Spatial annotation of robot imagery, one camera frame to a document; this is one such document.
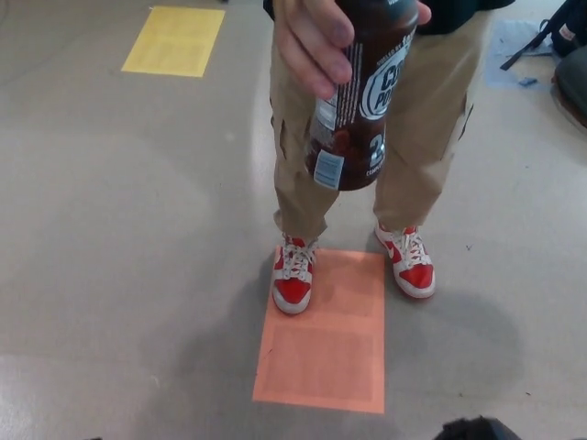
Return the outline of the person's bare hand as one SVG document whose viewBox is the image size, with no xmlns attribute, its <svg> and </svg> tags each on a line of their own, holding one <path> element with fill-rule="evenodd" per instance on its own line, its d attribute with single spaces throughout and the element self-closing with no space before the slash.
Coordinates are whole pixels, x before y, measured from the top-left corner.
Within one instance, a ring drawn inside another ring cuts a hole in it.
<svg viewBox="0 0 587 440">
<path fill-rule="evenodd" d="M 274 42 L 290 74 L 313 96 L 328 100 L 349 82 L 343 53 L 354 27 L 334 1 L 274 1 Z"/>
</svg>

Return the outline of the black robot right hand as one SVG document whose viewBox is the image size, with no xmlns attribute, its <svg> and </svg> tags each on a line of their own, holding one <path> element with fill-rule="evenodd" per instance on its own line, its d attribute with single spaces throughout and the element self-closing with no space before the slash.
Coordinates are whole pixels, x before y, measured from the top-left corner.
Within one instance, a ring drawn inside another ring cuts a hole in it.
<svg viewBox="0 0 587 440">
<path fill-rule="evenodd" d="M 517 439 L 509 429 L 495 418 L 479 416 L 474 419 L 461 418 L 445 423 L 434 440 L 503 440 Z"/>
</svg>

